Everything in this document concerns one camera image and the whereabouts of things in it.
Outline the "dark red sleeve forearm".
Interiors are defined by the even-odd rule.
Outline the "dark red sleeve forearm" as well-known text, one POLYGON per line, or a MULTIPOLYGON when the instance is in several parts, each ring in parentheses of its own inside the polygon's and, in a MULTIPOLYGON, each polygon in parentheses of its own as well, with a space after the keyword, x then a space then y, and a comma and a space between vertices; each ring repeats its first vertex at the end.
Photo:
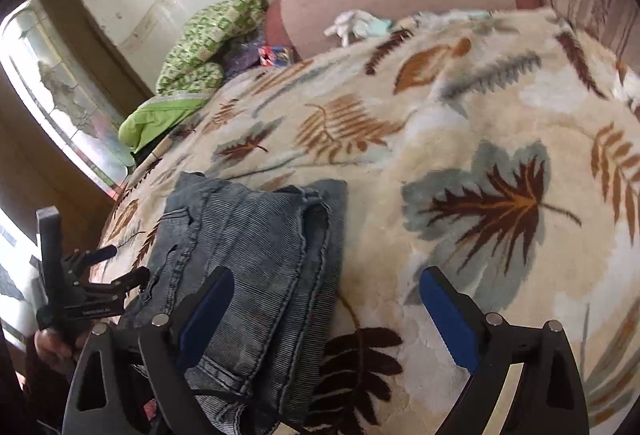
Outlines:
POLYGON ((58 434, 73 372, 63 375, 43 363, 33 337, 26 348, 1 343, 1 433, 58 434))

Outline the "person's left hand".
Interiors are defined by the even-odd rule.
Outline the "person's left hand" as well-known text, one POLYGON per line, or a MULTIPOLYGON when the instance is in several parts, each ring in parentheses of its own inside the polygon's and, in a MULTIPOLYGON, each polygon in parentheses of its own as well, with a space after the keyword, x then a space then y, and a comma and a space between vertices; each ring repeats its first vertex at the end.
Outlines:
POLYGON ((87 330, 72 345, 63 341, 62 337, 52 329, 39 330, 34 335, 35 350, 40 360, 52 370, 70 375, 87 342, 91 330, 87 330))

